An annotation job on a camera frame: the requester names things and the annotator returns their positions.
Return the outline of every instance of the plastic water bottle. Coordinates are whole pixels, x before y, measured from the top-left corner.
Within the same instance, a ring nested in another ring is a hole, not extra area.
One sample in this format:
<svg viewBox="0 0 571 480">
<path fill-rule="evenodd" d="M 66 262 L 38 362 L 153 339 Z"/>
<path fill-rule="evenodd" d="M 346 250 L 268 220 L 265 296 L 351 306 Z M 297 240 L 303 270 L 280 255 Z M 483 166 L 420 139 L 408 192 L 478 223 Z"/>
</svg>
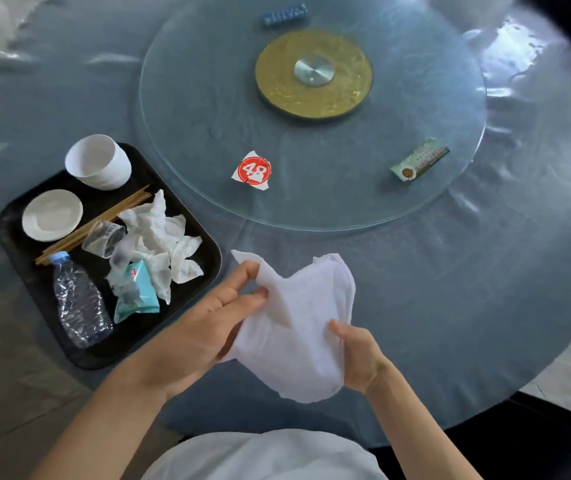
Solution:
<svg viewBox="0 0 571 480">
<path fill-rule="evenodd" d="M 112 321 L 97 285 L 65 251 L 51 255 L 50 262 L 54 265 L 59 319 L 68 337 L 80 349 L 99 343 L 112 333 Z"/>
</svg>

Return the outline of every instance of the white paper cup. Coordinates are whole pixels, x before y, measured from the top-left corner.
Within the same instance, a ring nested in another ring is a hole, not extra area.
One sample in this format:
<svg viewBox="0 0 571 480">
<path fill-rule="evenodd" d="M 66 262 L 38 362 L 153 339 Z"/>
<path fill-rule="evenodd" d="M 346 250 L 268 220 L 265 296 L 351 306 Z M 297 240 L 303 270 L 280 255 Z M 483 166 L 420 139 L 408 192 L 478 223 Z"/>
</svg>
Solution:
<svg viewBox="0 0 571 480">
<path fill-rule="evenodd" d="M 117 189 L 132 174 L 125 152 L 104 134 L 77 141 L 65 155 L 65 169 L 71 176 L 99 190 Z"/>
</svg>

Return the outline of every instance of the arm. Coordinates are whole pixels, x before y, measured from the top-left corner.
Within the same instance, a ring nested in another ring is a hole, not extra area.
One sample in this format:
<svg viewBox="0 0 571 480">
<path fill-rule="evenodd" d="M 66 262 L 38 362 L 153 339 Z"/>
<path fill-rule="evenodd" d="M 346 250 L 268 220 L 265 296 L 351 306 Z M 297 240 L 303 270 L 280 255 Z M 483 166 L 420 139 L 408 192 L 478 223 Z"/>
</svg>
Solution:
<svg viewBox="0 0 571 480">
<path fill-rule="evenodd" d="M 482 480 L 368 330 L 330 322 L 344 341 L 345 384 L 366 395 L 408 480 Z"/>
<path fill-rule="evenodd" d="M 239 296 L 256 278 L 244 262 L 177 322 L 126 358 L 74 418 L 30 480 L 118 480 L 163 404 L 230 349 L 267 290 Z"/>
</svg>

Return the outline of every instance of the torn paper label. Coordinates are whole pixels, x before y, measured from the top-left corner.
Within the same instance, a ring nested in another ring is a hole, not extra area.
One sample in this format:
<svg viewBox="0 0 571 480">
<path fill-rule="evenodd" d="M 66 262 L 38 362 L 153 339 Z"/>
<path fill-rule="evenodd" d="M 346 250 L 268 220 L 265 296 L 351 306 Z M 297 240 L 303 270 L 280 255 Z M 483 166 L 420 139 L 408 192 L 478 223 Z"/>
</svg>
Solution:
<svg viewBox="0 0 571 480">
<path fill-rule="evenodd" d="M 261 158 L 255 152 L 249 152 L 232 174 L 232 178 L 238 182 L 244 182 L 252 187 L 267 189 L 267 179 L 270 178 L 272 167 L 270 162 Z"/>
</svg>

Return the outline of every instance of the hand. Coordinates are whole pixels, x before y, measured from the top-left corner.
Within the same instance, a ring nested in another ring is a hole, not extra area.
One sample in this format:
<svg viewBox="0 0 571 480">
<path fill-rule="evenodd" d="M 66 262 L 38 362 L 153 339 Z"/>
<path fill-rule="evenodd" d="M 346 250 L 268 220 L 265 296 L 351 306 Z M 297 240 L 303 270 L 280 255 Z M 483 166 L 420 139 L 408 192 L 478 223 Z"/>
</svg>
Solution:
<svg viewBox="0 0 571 480">
<path fill-rule="evenodd" d="M 169 399 L 190 387 L 228 351 L 241 322 L 267 301 L 267 289 L 239 291 L 257 277 L 245 261 L 175 323 L 123 361 L 127 375 Z"/>
<path fill-rule="evenodd" d="M 372 333 L 365 328 L 336 320 L 331 320 L 329 327 L 344 343 L 345 386 L 368 395 L 378 375 L 394 367 L 393 363 L 381 352 Z"/>
</svg>

